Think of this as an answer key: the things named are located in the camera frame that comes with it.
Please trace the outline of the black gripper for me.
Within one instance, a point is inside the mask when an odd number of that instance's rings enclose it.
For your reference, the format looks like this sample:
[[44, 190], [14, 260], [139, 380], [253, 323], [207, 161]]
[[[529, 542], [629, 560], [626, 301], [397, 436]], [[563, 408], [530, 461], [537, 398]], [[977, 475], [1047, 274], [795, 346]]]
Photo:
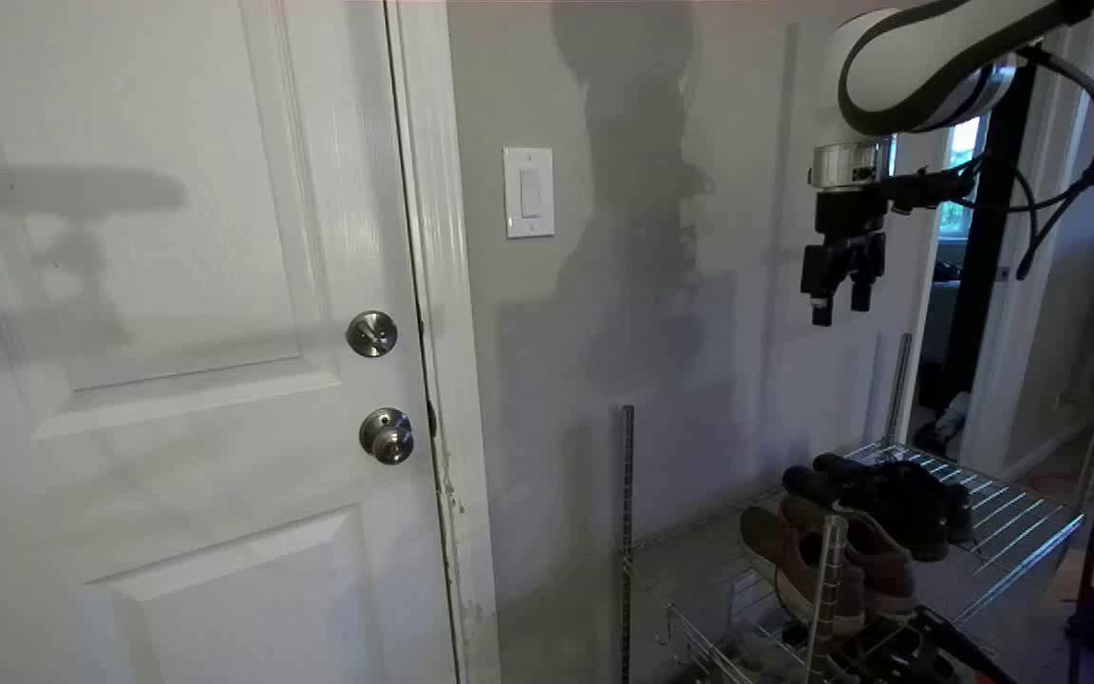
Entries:
[[816, 243], [806, 248], [800, 289], [814, 327], [830, 327], [830, 294], [849, 282], [849, 313], [868, 313], [884, 274], [884, 195], [877, 185], [816, 196]]

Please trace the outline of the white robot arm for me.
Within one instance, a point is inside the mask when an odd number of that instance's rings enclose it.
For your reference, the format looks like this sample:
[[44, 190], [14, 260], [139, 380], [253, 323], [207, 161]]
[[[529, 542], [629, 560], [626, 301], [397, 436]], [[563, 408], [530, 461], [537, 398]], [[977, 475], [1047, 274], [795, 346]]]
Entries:
[[[800, 255], [800, 294], [814, 323], [828, 327], [838, 285], [867, 313], [884, 274], [884, 213], [965, 203], [987, 156], [949, 170], [894, 170], [900, 133], [949, 129], [987, 113], [1015, 84], [1018, 63], [1041, 63], [1094, 101], [1094, 80], [1052, 57], [1041, 39], [1094, 14], [1094, 0], [923, 0], [877, 9], [844, 24], [823, 54], [808, 185], [816, 190], [816, 243]], [[1094, 156], [1047, 203], [1027, 196], [1029, 274], [1035, 248], [1067, 205], [1094, 185]]]

